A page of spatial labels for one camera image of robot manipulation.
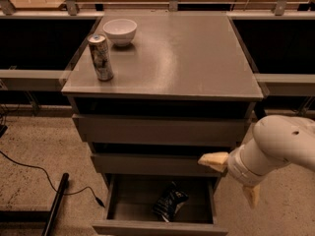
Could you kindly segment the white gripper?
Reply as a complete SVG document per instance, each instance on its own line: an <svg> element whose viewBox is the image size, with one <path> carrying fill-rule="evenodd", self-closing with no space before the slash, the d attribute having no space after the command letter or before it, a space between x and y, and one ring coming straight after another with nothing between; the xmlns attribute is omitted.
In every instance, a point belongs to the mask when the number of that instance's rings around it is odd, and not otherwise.
<svg viewBox="0 0 315 236"><path fill-rule="evenodd" d="M266 176L276 169L289 165L284 159L262 152L254 139L234 149L229 155L224 151L205 153L199 158L198 163L217 172L224 172L227 168L228 173L244 185L243 194L251 208L255 208L259 203L259 184Z"/></svg>

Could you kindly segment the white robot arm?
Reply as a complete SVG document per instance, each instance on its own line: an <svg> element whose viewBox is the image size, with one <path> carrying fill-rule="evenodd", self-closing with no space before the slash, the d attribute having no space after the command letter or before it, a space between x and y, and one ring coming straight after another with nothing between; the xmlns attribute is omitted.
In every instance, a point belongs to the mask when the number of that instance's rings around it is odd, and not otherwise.
<svg viewBox="0 0 315 236"><path fill-rule="evenodd" d="M225 170L242 185L248 204L259 202L260 183L278 169L296 164L315 171L315 121L269 115L252 129L252 139L232 152L203 154L198 163L217 172Z"/></svg>

